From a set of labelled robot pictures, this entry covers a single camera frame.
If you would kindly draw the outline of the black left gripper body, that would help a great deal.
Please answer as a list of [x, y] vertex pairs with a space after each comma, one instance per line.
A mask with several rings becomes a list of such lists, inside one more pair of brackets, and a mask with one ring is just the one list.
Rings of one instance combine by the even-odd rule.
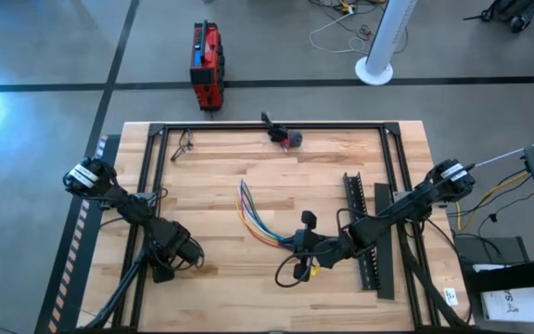
[[153, 220], [151, 222], [151, 266], [155, 283], [175, 278], [178, 264], [187, 256], [190, 232], [175, 221]]

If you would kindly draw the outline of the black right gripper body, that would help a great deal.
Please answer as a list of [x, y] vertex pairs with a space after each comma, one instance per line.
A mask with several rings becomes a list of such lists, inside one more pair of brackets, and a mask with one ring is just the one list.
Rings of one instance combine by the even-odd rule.
[[298, 255], [299, 260], [294, 265], [293, 277], [299, 281], [308, 281], [312, 260], [316, 259], [321, 267], [332, 269], [333, 266], [344, 259], [341, 244], [338, 238], [320, 235], [314, 232], [317, 225], [317, 217], [311, 211], [303, 211], [300, 221], [304, 224], [302, 251]]

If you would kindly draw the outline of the black raceway cover strip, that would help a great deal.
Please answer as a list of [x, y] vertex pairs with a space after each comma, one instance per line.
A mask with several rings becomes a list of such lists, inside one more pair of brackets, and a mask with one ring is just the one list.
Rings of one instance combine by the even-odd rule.
[[[381, 215], [382, 211], [391, 204], [390, 187], [388, 184], [375, 184], [375, 213]], [[376, 243], [376, 262], [378, 289], [377, 298], [393, 300], [395, 298], [393, 251], [390, 228], [380, 236]]]

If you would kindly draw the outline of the black red grey tool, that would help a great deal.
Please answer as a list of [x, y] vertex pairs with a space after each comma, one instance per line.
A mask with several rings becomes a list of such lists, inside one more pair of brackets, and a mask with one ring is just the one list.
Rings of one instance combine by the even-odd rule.
[[284, 151], [301, 146], [303, 135], [300, 131], [290, 130], [282, 124], [274, 123], [267, 112], [261, 114], [261, 121], [267, 127], [270, 140], [279, 144]]

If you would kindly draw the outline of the black floor box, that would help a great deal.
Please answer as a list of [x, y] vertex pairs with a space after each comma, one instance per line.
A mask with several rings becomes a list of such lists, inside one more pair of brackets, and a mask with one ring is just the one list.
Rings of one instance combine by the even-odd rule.
[[474, 264], [522, 264], [530, 261], [521, 237], [478, 238], [457, 237], [460, 266], [464, 277], [474, 272]]

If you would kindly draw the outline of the red and black toolbox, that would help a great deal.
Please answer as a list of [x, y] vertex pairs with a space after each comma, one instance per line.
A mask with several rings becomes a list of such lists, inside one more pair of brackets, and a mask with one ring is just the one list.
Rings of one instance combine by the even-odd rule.
[[213, 112], [222, 108], [224, 75], [225, 56], [217, 24], [207, 20], [196, 23], [189, 76], [201, 110]]

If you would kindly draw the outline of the black horizontal beam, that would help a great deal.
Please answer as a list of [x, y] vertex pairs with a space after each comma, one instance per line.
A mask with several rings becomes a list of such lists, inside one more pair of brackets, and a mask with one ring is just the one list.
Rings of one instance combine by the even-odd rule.
[[534, 288], [534, 262], [473, 272], [465, 282], [472, 292]]

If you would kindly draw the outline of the thin grey rod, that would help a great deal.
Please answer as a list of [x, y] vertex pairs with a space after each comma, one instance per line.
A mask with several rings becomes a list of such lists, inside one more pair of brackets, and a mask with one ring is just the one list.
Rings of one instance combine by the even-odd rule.
[[515, 154], [521, 153], [521, 152], [524, 151], [525, 148], [530, 148], [530, 147], [534, 147], [534, 144], [531, 144], [528, 147], [522, 147], [522, 148], [518, 148], [518, 149], [515, 149], [515, 150], [511, 150], [509, 152], [503, 153], [502, 155], [495, 156], [495, 157], [493, 157], [491, 159], [488, 159], [488, 160], [485, 160], [485, 161], [482, 161], [482, 162], [474, 163], [473, 168], [481, 167], [481, 166], [493, 163], [495, 161], [503, 160], [503, 159], [505, 159], [507, 157], [510, 157], [510, 156], [515, 155]]

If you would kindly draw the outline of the white tower fan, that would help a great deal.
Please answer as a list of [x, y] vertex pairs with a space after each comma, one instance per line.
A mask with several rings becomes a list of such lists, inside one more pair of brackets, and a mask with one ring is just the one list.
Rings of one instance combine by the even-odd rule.
[[357, 77], [365, 84], [388, 84], [394, 70], [390, 61], [418, 0], [388, 0], [375, 39], [367, 56], [355, 65]]

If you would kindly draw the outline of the white printed paper sheet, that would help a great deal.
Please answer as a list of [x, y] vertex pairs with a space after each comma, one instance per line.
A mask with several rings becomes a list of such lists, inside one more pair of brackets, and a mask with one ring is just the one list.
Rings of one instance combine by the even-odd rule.
[[480, 296], [486, 319], [534, 323], [534, 288], [487, 291]]

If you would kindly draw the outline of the black wheeled equipment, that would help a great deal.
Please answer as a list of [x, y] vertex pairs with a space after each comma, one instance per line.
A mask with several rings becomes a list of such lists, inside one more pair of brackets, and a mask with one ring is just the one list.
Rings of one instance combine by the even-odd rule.
[[480, 19], [490, 22], [494, 19], [510, 26], [511, 33], [525, 30], [534, 18], [534, 0], [493, 0], [480, 14], [464, 20]]

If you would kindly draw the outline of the black aluminium table frame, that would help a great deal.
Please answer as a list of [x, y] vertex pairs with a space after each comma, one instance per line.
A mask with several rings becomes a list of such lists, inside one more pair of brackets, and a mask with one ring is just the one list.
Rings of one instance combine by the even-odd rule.
[[403, 123], [135, 124], [64, 187], [119, 216], [95, 231], [85, 330], [464, 328], [422, 230], [470, 167], [408, 165]]

